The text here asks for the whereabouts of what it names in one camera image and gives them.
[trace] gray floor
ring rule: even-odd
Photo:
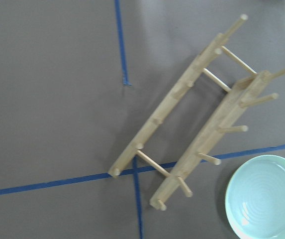
[[[249,20],[227,47],[256,71],[285,68],[285,1],[120,2],[131,87],[122,85],[112,0],[0,0],[0,189],[105,173],[191,60],[242,13]],[[225,56],[209,69],[230,86],[247,75]],[[237,121],[249,131],[227,135],[212,155],[285,144],[285,76],[263,94],[272,92],[279,99]],[[176,161],[224,95],[201,76],[145,152]],[[141,173],[145,238],[236,238],[221,195],[253,156],[201,164],[187,180],[194,197],[177,191],[166,212],[148,206],[162,178]],[[1,195],[0,238],[139,238],[136,211],[132,175]]]

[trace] blue stripe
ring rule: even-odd
[[[245,150],[245,151],[234,152],[234,153],[219,154],[219,155],[215,155],[214,157],[219,158],[219,159],[227,159],[227,158],[235,158],[235,157],[258,154],[258,153],[272,152],[272,151],[283,150],[283,149],[285,149],[285,144],[279,145],[276,147],[257,148],[257,149]],[[175,164],[176,162],[171,162],[171,163],[163,163],[160,165],[163,168],[172,168],[174,167]],[[149,172],[149,171],[154,171],[154,170],[155,169],[151,166],[136,168],[137,173]],[[121,176],[129,175],[133,173],[134,173],[134,169],[126,169],[122,171]],[[73,183],[88,182],[88,181],[110,178],[110,177],[111,176],[108,173],[100,173],[100,174],[94,174],[94,175],[78,177],[78,178],[57,180],[57,181],[52,181],[52,182],[47,182],[47,183],[37,183],[37,184],[30,184],[30,185],[13,187],[13,188],[5,188],[5,189],[0,189],[0,195],[18,193],[18,192],[24,192],[24,191],[30,191],[30,190],[36,190],[36,189],[42,189],[42,188],[51,188],[51,187],[68,185],[68,184],[73,184]]]
[[[137,205],[137,214],[138,214],[139,235],[140,239],[143,239],[142,207],[141,207],[139,175],[138,175],[136,157],[134,157],[132,160],[132,167],[133,167],[134,192],[136,195],[136,205]]]
[[[119,50],[120,50],[120,59],[121,59],[121,67],[122,67],[122,83],[124,85],[131,86],[131,84],[128,80],[128,73],[127,73],[127,61],[126,61],[126,52],[125,52],[124,40],[123,40],[123,30],[122,30],[122,21],[121,21],[121,11],[120,11],[119,0],[114,0],[114,7],[115,7],[115,11],[116,11]]]

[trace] wooden rack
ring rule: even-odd
[[[184,180],[202,159],[215,165],[221,163],[220,159],[209,156],[208,153],[226,133],[244,132],[248,130],[248,127],[245,125],[233,126],[238,118],[245,112],[247,107],[274,100],[278,97],[277,93],[260,98],[258,96],[272,79],[285,74],[285,69],[275,74],[271,74],[269,71],[256,73],[251,67],[224,46],[229,37],[247,19],[247,15],[241,15],[224,34],[219,33],[192,61],[190,66],[165,96],[156,110],[151,114],[149,119],[138,131],[136,136],[128,144],[108,172],[111,176],[116,178],[135,155],[138,155],[141,159],[153,166],[166,177],[164,182],[150,199],[150,204],[156,209],[162,211],[166,210],[167,207],[165,202],[178,187],[181,187],[187,197],[191,197],[192,191]],[[211,61],[222,53],[225,53],[250,74],[249,77],[237,81],[232,88],[229,88],[207,69],[207,66]],[[168,172],[141,150],[155,130],[162,124],[168,114],[177,105],[185,93],[194,85],[195,81],[202,73],[207,75],[217,85],[224,89],[227,92],[227,95],[195,139],[191,142],[171,172]]]

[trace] plate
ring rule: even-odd
[[[262,155],[239,167],[225,196],[228,221],[241,239],[285,239],[285,158]]]

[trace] blue tape line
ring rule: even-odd
[[[137,214],[138,214],[139,235],[140,239],[143,239],[142,207],[141,207],[139,175],[138,175],[138,166],[137,166],[136,157],[134,157],[132,160],[132,167],[133,167],[133,179],[134,179],[134,192],[136,195],[136,205],[137,205]]]
[[[131,84],[128,80],[128,73],[127,73],[127,61],[126,61],[126,52],[125,52],[124,40],[123,40],[123,30],[122,30],[122,21],[121,21],[121,11],[120,11],[119,0],[114,0],[114,7],[115,7],[115,11],[116,11],[119,50],[120,50],[120,59],[121,59],[121,67],[122,67],[122,83],[124,85],[131,86]]]
[[[258,153],[278,151],[278,150],[283,150],[283,149],[285,149],[285,144],[275,146],[275,147],[257,148],[257,149],[245,150],[245,151],[234,152],[234,153],[220,154],[220,155],[215,155],[214,157],[219,158],[219,159],[228,159],[228,158],[258,154]],[[160,165],[163,168],[172,168],[174,167],[175,164],[176,162],[171,162],[171,163],[163,163]],[[154,170],[155,169],[153,167],[146,166],[146,167],[137,168],[136,172],[143,173],[143,172],[149,172],[149,171],[154,171]],[[126,169],[122,171],[120,176],[129,175],[133,173],[134,173],[134,169]],[[73,183],[81,183],[81,182],[93,181],[93,180],[110,178],[110,177],[111,176],[107,173],[100,173],[100,174],[94,174],[94,175],[78,177],[78,178],[57,180],[57,181],[52,181],[52,182],[47,182],[47,183],[37,183],[37,184],[30,184],[30,185],[13,187],[13,188],[5,188],[5,189],[0,189],[0,195],[18,193],[18,192],[24,192],[24,191],[30,191],[30,190],[36,190],[36,189],[42,189],[42,188],[51,188],[51,187],[56,187],[56,186],[62,186],[62,185],[73,184]]]

